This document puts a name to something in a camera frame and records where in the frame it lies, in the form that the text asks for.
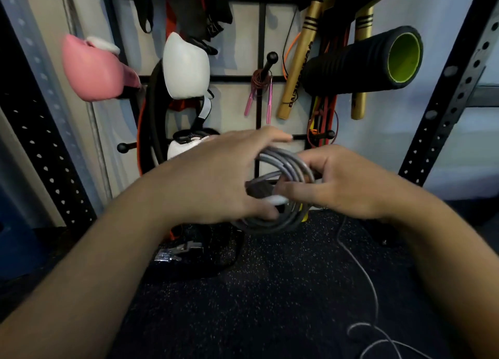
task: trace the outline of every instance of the hand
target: hand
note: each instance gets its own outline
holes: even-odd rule
[[[362,219],[403,220],[408,201],[423,194],[416,185],[338,145],[298,154],[322,174],[322,184],[286,182],[274,192],[292,200],[330,208]]]
[[[276,219],[274,206],[246,194],[245,181],[262,149],[291,140],[273,127],[215,136],[143,176],[136,186],[141,195],[135,197],[149,217],[168,215],[175,224]]]

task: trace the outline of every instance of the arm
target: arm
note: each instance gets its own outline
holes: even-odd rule
[[[224,134],[136,181],[0,325],[0,357],[104,357],[172,226],[278,216],[244,183],[261,149],[291,139],[275,128]]]
[[[323,184],[281,181],[275,191],[351,217],[391,221],[427,289],[475,355],[499,357],[499,258],[483,239],[435,196],[343,147],[300,156]]]

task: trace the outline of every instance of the gray cable on floor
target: gray cable on floor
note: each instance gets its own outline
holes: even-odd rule
[[[76,11],[74,8],[74,3],[72,0],[62,0],[64,6],[64,12],[66,14],[67,26],[69,28],[69,33],[77,36],[75,15]],[[106,167],[106,160],[104,158],[104,152],[102,151],[102,142],[100,140],[99,128],[97,127],[97,119],[95,118],[95,110],[92,103],[85,102],[87,107],[87,114],[90,120],[90,129],[92,131],[92,138],[95,143],[95,149],[97,151],[97,159],[99,161],[100,173],[102,176],[102,182],[104,184],[104,192],[106,194],[107,201],[113,199],[113,193],[111,192],[111,184],[109,183],[109,175]]]
[[[258,159],[276,167],[278,171],[250,180],[246,183],[247,188],[250,185],[264,182],[279,175],[285,175],[292,182],[315,182],[315,177],[307,164],[298,155],[288,150],[269,146],[259,154]],[[309,209],[309,204],[289,201],[284,206],[284,212],[280,213],[279,218],[275,221],[246,218],[233,222],[233,225],[248,233],[277,233],[284,230],[293,230],[302,222]]]
[[[344,216],[343,217],[343,221],[341,222],[340,227],[338,228],[338,232],[336,233],[336,242],[340,245],[340,247],[342,249],[344,249],[348,253],[348,255],[350,255],[350,257],[353,259],[353,261],[358,265],[358,267],[360,268],[360,270],[362,271],[362,273],[365,275],[365,277],[366,277],[366,279],[367,279],[367,281],[369,283],[369,286],[371,286],[371,290],[372,290],[373,296],[374,296],[374,318],[373,318],[373,322],[372,323],[369,323],[369,322],[357,322],[357,323],[351,324],[349,327],[347,327],[346,334],[347,334],[347,336],[350,337],[350,332],[353,329],[355,329],[356,327],[359,327],[359,326],[369,326],[369,327],[373,328],[374,330],[382,333],[383,336],[385,337],[385,339],[379,339],[379,340],[371,343],[369,346],[367,346],[362,351],[362,353],[360,353],[359,359],[363,359],[364,356],[365,356],[365,354],[367,354],[367,352],[369,352],[369,350],[371,350],[373,347],[375,347],[376,345],[378,345],[380,343],[390,343],[393,346],[393,348],[394,348],[394,350],[395,350],[395,352],[397,354],[397,358],[398,359],[402,359],[402,356],[400,355],[400,351],[399,351],[399,349],[397,347],[397,344],[400,345],[400,346],[406,347],[406,348],[408,348],[408,349],[410,349],[412,351],[414,351],[415,353],[419,354],[420,356],[422,356],[422,357],[424,357],[426,359],[432,359],[430,356],[426,355],[425,353],[421,352],[420,350],[415,349],[412,346],[409,346],[408,344],[392,340],[387,333],[385,333],[382,329],[380,329],[377,326],[377,324],[378,324],[378,316],[379,316],[379,303],[378,303],[378,294],[376,293],[376,288],[374,287],[374,284],[373,284],[373,282],[371,280],[371,277],[369,277],[369,275],[367,274],[367,272],[364,269],[364,267],[362,267],[362,265],[360,264],[360,262],[352,254],[352,252],[345,246],[345,244],[343,244],[343,242],[340,241],[340,233],[343,230],[343,227],[345,226],[346,220],[347,220],[347,217]]]

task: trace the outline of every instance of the black foam roller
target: black foam roller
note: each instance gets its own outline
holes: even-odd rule
[[[310,59],[301,82],[310,95],[321,97],[399,89],[415,78],[422,58],[418,31],[401,26]]]

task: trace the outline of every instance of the pink jump rope handle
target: pink jump rope handle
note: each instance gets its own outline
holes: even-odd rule
[[[245,117],[248,116],[248,114],[250,113],[250,109],[251,109],[251,104],[253,104],[253,97],[254,97],[254,89],[253,87],[251,88],[251,92],[249,93],[249,97],[248,97],[248,102],[246,103],[246,109],[245,109]]]
[[[271,83],[268,86],[267,125],[271,124],[271,116],[272,116],[272,77],[271,77]]]

